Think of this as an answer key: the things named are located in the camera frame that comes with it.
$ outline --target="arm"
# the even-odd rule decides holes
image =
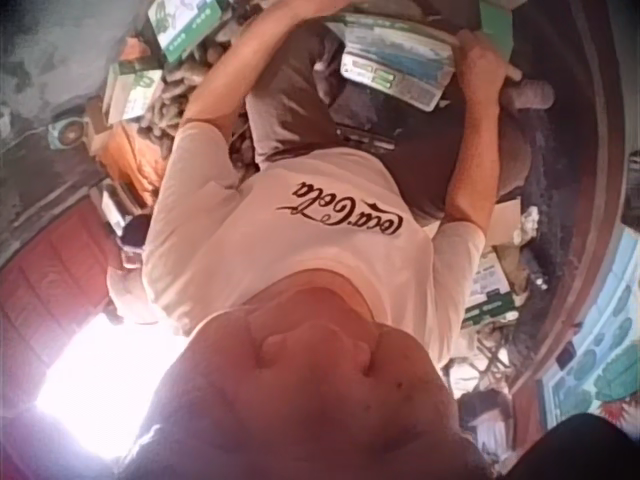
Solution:
[[[467,109],[462,146],[445,201],[444,223],[469,222],[485,235],[498,194],[499,94],[506,62],[481,35],[463,31],[456,54]]]
[[[227,143],[237,112],[269,61],[300,23],[330,15],[351,0],[279,0],[267,8],[207,74],[191,96],[183,125],[216,127]]]
[[[496,203],[498,98],[506,63],[487,41],[462,32],[456,52],[457,73],[467,100],[465,131],[445,201],[445,219],[433,238],[433,289],[437,322],[426,347],[434,362],[449,359],[460,333],[473,275],[485,246]]]

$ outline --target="green label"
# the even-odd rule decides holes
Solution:
[[[164,52],[169,62],[173,62],[196,46],[211,30],[218,25],[222,12],[216,2],[207,4],[195,17],[169,42]]]

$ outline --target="box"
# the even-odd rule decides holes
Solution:
[[[111,66],[103,112],[109,125],[142,115],[162,86],[162,68],[152,57]]]
[[[521,215],[522,204],[520,198],[496,205],[487,232],[487,246],[513,245],[514,234],[520,229]],[[440,222],[435,222],[424,230],[429,237],[433,238],[439,227]]]
[[[93,97],[87,101],[85,107],[85,122],[87,129],[84,141],[89,155],[95,156],[105,147],[111,136],[112,128],[107,124],[102,109],[102,98]]]
[[[513,52],[513,14],[511,10],[480,0],[482,31],[505,60]]]
[[[462,328],[476,327],[515,310],[513,294],[498,256],[493,249],[487,250],[473,277]]]
[[[453,50],[420,24],[378,15],[343,13],[327,25],[345,42],[341,73],[432,111],[454,73]]]
[[[149,20],[170,63],[198,45],[220,22],[216,0],[156,0]]]

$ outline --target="blue painting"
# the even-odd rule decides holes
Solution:
[[[575,359],[542,379],[548,428],[591,412],[640,438],[639,261],[638,240],[627,230],[598,300],[573,339]]]

